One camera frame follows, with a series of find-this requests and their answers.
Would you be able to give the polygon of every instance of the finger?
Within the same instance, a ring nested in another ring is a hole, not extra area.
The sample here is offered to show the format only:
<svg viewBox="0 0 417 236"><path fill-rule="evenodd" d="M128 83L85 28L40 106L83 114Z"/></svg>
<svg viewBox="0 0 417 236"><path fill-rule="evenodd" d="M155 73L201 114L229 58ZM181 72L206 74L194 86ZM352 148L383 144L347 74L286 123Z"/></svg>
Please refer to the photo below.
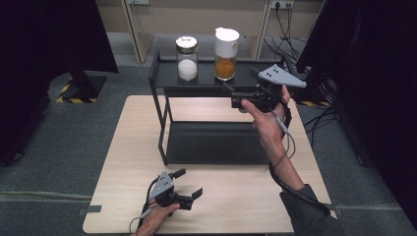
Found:
<svg viewBox="0 0 417 236"><path fill-rule="evenodd" d="M174 212L175 210L179 209L180 207L181 207L181 206L180 206L179 204L173 204L173 205L168 206L168 207L166 208L166 210L167 210L167 212L168 212L168 213L172 213L172 212Z"/></svg>
<svg viewBox="0 0 417 236"><path fill-rule="evenodd" d="M255 120L263 114L260 110L258 110L254 103L250 102L247 99L243 99L241 101L241 104L243 108L245 108L245 110L248 111L249 114L252 115L252 117L254 117Z"/></svg>
<svg viewBox="0 0 417 236"><path fill-rule="evenodd" d="M282 98L284 98L284 100L288 103L290 94L286 85L282 85L281 91L282 91Z"/></svg>
<svg viewBox="0 0 417 236"><path fill-rule="evenodd" d="M159 205L156 202L148 204L148 208L158 207Z"/></svg>

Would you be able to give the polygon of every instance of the electrical outlet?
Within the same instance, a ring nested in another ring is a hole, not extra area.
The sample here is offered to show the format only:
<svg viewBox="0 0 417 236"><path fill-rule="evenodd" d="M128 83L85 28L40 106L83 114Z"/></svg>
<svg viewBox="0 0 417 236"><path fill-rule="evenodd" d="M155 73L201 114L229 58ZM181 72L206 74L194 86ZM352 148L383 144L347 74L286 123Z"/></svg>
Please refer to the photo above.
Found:
<svg viewBox="0 0 417 236"><path fill-rule="evenodd" d="M278 10L288 10L294 7L294 0L275 0L275 1L272 1L272 3L270 4L270 7L272 9L276 9L275 4L277 2L279 3Z"/></svg>

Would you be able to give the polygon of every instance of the glass jar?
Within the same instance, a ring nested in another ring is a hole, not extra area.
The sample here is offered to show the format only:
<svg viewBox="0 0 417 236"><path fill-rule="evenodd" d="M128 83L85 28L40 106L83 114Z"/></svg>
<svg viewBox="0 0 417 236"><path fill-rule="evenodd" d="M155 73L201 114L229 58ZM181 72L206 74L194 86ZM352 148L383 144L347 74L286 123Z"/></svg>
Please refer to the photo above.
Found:
<svg viewBox="0 0 417 236"><path fill-rule="evenodd" d="M197 40L191 36L181 36L176 40L178 76L191 81L198 74Z"/></svg>
<svg viewBox="0 0 417 236"><path fill-rule="evenodd" d="M221 81L234 77L239 32L235 29L215 29L214 74Z"/></svg>

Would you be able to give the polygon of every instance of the black metal stand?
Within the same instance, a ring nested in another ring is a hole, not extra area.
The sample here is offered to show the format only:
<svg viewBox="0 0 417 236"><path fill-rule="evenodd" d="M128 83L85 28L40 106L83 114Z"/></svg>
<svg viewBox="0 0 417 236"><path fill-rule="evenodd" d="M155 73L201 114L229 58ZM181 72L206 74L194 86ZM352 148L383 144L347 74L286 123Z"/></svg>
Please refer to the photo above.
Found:
<svg viewBox="0 0 417 236"><path fill-rule="evenodd" d="M272 62L237 62L235 77L228 83L240 90L253 90L257 80L251 68L260 71ZM266 165L268 157L258 132L251 122L177 121L171 113L170 97L228 97L222 81L213 73L213 61L199 61L198 76L186 82L178 78L174 60L163 60L158 52L153 57L149 84L161 126L158 148L165 165L172 164L243 164ZM162 110L156 89L162 89ZM166 151L162 143L167 119L170 121Z"/></svg>

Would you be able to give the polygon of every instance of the yellow black tape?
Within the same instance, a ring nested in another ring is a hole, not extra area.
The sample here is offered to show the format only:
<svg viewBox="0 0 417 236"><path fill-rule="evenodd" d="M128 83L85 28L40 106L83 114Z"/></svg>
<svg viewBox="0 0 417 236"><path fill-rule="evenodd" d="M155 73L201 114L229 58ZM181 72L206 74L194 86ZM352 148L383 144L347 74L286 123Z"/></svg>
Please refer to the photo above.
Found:
<svg viewBox="0 0 417 236"><path fill-rule="evenodd" d="M68 80L67 84L62 88L61 93L56 99L56 102L69 102L69 103L95 103L97 101L96 97L90 97L90 98L79 98L79 97L66 97L64 93L70 88L70 86L74 86L72 82L73 78L70 78Z"/></svg>
<svg viewBox="0 0 417 236"><path fill-rule="evenodd" d="M307 105L307 106L330 106L326 101L321 102L312 102L312 101L297 101L297 105Z"/></svg>

